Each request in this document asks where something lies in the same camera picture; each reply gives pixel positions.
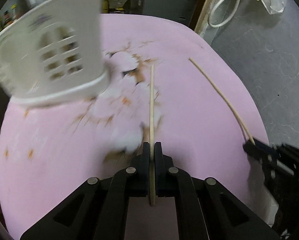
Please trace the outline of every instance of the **clear plastic bag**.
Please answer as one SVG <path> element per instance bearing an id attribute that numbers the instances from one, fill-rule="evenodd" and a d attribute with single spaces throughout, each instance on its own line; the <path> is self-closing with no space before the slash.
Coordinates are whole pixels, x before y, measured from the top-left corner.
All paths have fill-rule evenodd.
<path id="1" fill-rule="evenodd" d="M 261 0 L 269 14 L 282 13 L 287 0 Z"/>

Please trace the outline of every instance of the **white plastic basket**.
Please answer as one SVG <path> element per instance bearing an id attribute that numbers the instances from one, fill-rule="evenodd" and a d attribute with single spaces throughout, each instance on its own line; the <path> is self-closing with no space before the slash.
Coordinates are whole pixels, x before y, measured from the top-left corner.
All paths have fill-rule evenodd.
<path id="1" fill-rule="evenodd" d="M 48 0 L 0 33 L 0 83 L 22 106 L 94 97 L 108 86 L 102 0 Z"/>

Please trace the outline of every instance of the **wooden stick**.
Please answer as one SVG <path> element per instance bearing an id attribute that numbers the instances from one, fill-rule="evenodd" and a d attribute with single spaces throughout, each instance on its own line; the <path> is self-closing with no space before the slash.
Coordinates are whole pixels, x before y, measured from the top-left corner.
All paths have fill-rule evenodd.
<path id="1" fill-rule="evenodd" d="M 189 58 L 189 60 L 206 77 L 206 79 L 208 80 L 208 82 L 213 86 L 213 88 L 217 91 L 217 93 L 226 102 L 226 104 L 228 105 L 228 107 L 231 109 L 231 111 L 233 112 L 234 116 L 236 117 L 236 119 L 239 120 L 239 122 L 243 126 L 245 132 L 247 133 L 247 135 L 248 135 L 248 137 L 250 139 L 250 141 L 255 145 L 255 141 L 253 139 L 253 136 L 248 131 L 248 128 L 246 127 L 245 123 L 242 121 L 242 119 L 240 118 L 239 114 L 237 113 L 237 111 L 235 110 L 235 108 L 232 106 L 232 104 L 227 100 L 227 98 L 225 97 L 225 95 L 220 91 L 220 89 L 215 85 L 215 83 L 208 77 L 208 75 L 204 72 L 204 70 L 192 58 Z"/>
<path id="2" fill-rule="evenodd" d="M 149 203 L 155 205 L 155 164 L 154 164 L 154 65 L 150 69 L 149 95 Z"/>

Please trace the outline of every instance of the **white hose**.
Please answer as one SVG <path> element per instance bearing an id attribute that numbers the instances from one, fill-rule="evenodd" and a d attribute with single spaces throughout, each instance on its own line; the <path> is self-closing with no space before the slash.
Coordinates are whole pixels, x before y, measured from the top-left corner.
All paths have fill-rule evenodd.
<path id="1" fill-rule="evenodd" d="M 234 14 L 236 13 L 237 8 L 238 8 L 238 5 L 239 5 L 239 2 L 240 2 L 241 0 L 236 0 L 234 10 L 232 11 L 232 13 L 229 15 L 229 17 L 228 17 L 225 21 L 223 21 L 223 22 L 221 22 L 221 23 L 219 23 L 219 24 L 214 25 L 214 24 L 211 23 L 211 19 L 212 19 L 213 15 L 214 15 L 216 9 L 217 9 L 217 8 L 224 2 L 224 1 L 225 1 L 225 0 L 219 0 L 219 1 L 216 3 L 216 5 L 214 6 L 214 8 L 211 10 L 211 13 L 210 13 L 210 15 L 208 16 L 208 20 L 207 20 L 208 25 L 209 25 L 210 27 L 218 28 L 218 27 L 221 27 L 221 26 L 227 24 L 227 23 L 233 18 Z"/>

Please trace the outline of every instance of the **round table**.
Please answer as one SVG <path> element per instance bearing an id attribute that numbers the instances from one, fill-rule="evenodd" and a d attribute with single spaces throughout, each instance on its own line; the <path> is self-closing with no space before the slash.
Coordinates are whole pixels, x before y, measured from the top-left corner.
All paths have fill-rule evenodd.
<path id="1" fill-rule="evenodd" d="M 244 137 L 223 99 L 254 137 L 267 143 L 259 112 L 235 73 L 196 33 L 139 15 L 101 16 L 111 84 L 97 98 L 25 110 L 9 104 L 0 135 L 0 203 L 11 236 L 22 233 L 91 176 L 112 176 L 148 140 L 150 66 L 155 66 L 155 141 L 174 165 L 215 177 L 266 220 L 263 174 L 243 151 Z M 173 200 L 131 199 L 125 239 L 177 239 Z"/>

